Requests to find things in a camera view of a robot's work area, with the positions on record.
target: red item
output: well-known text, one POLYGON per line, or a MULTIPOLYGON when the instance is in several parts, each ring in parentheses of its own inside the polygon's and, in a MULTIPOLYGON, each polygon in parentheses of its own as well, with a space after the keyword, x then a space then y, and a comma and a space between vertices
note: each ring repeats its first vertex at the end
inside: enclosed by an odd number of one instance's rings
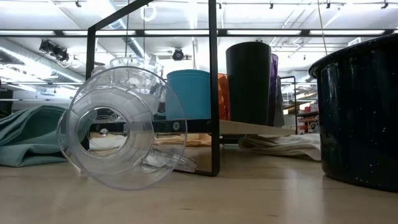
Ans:
POLYGON ((230 121, 230 111, 228 78, 225 74, 218 74, 218 116, 220 119, 230 121))

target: ceiling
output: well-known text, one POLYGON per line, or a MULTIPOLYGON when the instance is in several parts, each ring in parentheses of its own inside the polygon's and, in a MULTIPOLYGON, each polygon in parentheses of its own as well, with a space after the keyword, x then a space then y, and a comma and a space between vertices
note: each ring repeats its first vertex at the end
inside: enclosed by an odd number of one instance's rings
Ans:
MULTIPOLYGON (((123 0, 109 0, 116 9, 127 4, 123 0)), ((1 29, 81 29, 90 26, 112 13, 108 0, 80 0, 81 7, 75 5, 75 0, 0 0, 0 30, 1 29)), ((239 29, 319 29, 320 19, 318 5, 315 0, 273 0, 270 9, 268 0, 217 0, 222 3, 217 9, 219 28, 239 29)), ((389 6, 381 9, 383 1, 369 0, 331 0, 331 7, 326 8, 326 0, 320 6, 325 29, 396 29, 398 27, 398 0, 388 1, 389 6)), ((153 20, 144 21, 141 12, 129 15, 129 29, 207 29, 208 5, 204 0, 156 0, 151 6, 156 8, 153 20)), ((153 10, 145 10, 150 17, 153 10)), ((328 53, 342 49, 352 41, 352 37, 329 37, 325 39, 328 53)), ((39 46, 42 41, 37 37, 10 37, 7 40, 42 55, 39 46)), ((49 38, 53 43, 68 49, 71 58, 75 58, 73 67, 67 69, 81 76, 85 75, 86 39, 85 38, 49 38)), ((147 54, 165 58, 175 48, 182 48, 185 54, 193 55, 191 37, 147 37, 136 38, 137 43, 147 54)), ((225 51, 228 47, 247 41, 261 40, 270 44, 275 54, 279 56, 279 71, 289 74, 292 71, 306 71, 316 60, 325 56, 322 38, 254 38, 254 37, 221 37, 218 40, 219 71, 226 72, 225 51)), ((196 64, 200 69, 209 67, 208 39, 195 38, 196 64)), ((96 51, 97 62, 108 63, 112 58, 134 55, 130 48, 120 38, 99 38, 96 51)), ((51 56, 43 57, 55 61, 51 56)), ((166 70, 181 69, 192 64, 184 62, 175 67, 178 62, 164 60, 166 70)))

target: fluorescent light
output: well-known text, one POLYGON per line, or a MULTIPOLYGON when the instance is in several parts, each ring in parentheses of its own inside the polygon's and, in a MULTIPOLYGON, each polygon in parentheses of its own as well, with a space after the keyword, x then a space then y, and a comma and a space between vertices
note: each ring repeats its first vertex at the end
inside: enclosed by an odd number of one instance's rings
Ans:
POLYGON ((51 30, 0 30, 2 35, 55 35, 51 30))
POLYGON ((297 102, 315 102, 315 100, 297 100, 297 102))
POLYGON ((231 35, 299 35, 301 30, 229 30, 231 35))
POLYGON ((208 35, 208 30, 147 30, 148 35, 208 35))
MULTIPOLYGON (((324 30, 325 35, 380 35, 384 30, 324 30)), ((310 35, 322 35, 322 30, 311 30, 310 35)))
POLYGON ((84 84, 83 82, 80 83, 55 83, 55 82, 12 82, 6 80, 3 82, 4 84, 13 84, 13 85, 49 85, 51 83, 52 85, 82 85, 84 84))
MULTIPOLYGON (((136 31, 129 30, 127 31, 127 35, 134 35, 136 31)), ((126 35, 125 30, 99 30, 96 35, 126 35)))
POLYGON ((84 30, 65 30, 62 32, 65 35, 87 35, 87 31, 84 30))
POLYGON ((25 81, 25 82, 40 82, 38 78, 32 77, 30 75, 23 74, 21 72, 14 71, 10 68, 3 68, 0 70, 0 77, 8 78, 11 80, 25 81))
MULTIPOLYGON (((281 82, 281 85, 289 85, 289 84, 294 84, 294 82, 281 82)), ((316 82, 297 82, 296 85, 317 85, 316 82)))
POLYGON ((27 85, 10 85, 10 84, 7 84, 7 86, 11 86, 11 87, 14 87, 14 88, 19 88, 21 90, 27 90, 27 91, 36 92, 35 88, 27 86, 27 85))
POLYGON ((0 99, 1 101, 71 101, 69 99, 0 99))

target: pot rim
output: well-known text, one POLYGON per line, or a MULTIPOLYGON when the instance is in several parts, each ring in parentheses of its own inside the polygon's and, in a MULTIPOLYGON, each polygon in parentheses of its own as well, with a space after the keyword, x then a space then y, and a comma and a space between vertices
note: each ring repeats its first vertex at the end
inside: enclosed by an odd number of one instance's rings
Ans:
POLYGON ((317 78, 317 73, 320 71, 320 69, 325 68, 332 62, 337 62, 341 58, 341 56, 360 55, 364 51, 378 48, 381 44, 384 45, 391 41, 398 42, 398 34, 385 35, 385 36, 378 37, 375 39, 367 40, 360 44, 355 44, 355 45, 343 48, 341 50, 333 52, 332 54, 327 55, 327 56, 317 60, 314 64, 312 64, 312 66, 308 70, 308 73, 310 74, 311 77, 317 78))

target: teal fabric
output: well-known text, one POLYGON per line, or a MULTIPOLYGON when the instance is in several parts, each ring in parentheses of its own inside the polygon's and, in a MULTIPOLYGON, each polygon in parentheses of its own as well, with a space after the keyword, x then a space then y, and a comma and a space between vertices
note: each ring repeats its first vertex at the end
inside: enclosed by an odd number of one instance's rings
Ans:
POLYGON ((55 132, 64 111, 43 105, 0 119, 0 165, 22 167, 66 162, 55 132))

